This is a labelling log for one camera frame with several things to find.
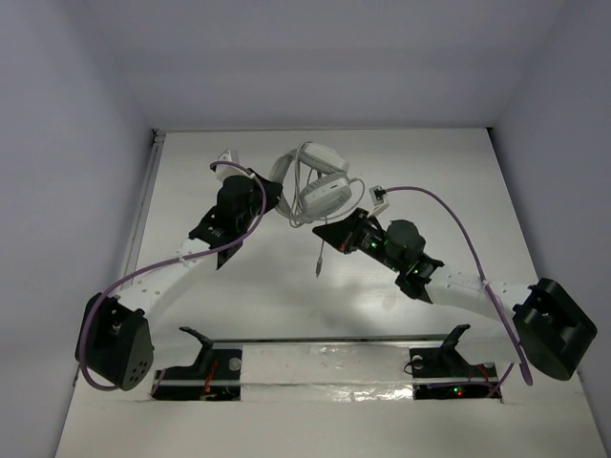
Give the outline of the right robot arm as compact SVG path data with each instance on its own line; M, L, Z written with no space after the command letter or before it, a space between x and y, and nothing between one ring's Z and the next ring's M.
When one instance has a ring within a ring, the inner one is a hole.
M396 219L382 227L361 208L313 234L345 255L359 251L396 273L407 297L497 320L512 331L509 359L527 362L546 376L572 378L598 334L593 321L557 281L534 284L489 281L428 256L416 226Z

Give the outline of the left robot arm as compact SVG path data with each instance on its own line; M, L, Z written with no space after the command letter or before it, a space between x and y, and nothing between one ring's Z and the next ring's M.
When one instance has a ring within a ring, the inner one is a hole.
M215 205L175 255L141 267L92 296L84 310L75 358L99 391L129 391L152 367L151 329L192 285L220 270L279 203L282 184L228 161Z

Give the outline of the white over-ear headphones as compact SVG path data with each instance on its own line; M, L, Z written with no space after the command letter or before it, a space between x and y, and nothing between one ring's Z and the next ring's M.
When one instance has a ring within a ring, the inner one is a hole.
M349 162L331 148L311 141L302 143L276 160L269 180L283 184L291 165L293 198L288 202L282 195L276 210L292 227L325 220L352 198Z

